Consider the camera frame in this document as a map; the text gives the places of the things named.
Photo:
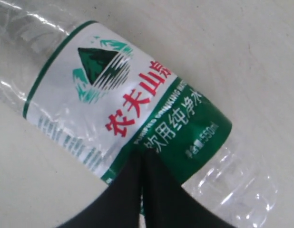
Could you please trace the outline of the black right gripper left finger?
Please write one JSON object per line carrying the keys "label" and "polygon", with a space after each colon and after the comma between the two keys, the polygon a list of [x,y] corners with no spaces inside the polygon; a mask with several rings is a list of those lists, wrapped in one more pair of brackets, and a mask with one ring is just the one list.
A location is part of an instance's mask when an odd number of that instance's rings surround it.
{"label": "black right gripper left finger", "polygon": [[138,228],[141,212],[142,157],[132,152],[118,176],[80,213],[60,228]]}

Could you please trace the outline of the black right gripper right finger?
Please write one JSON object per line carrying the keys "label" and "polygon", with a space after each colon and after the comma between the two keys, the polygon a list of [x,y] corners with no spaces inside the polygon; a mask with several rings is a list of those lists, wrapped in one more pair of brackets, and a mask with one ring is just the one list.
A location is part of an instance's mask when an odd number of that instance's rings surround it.
{"label": "black right gripper right finger", "polygon": [[147,228],[232,228],[176,181],[154,150],[142,155],[142,193]]}

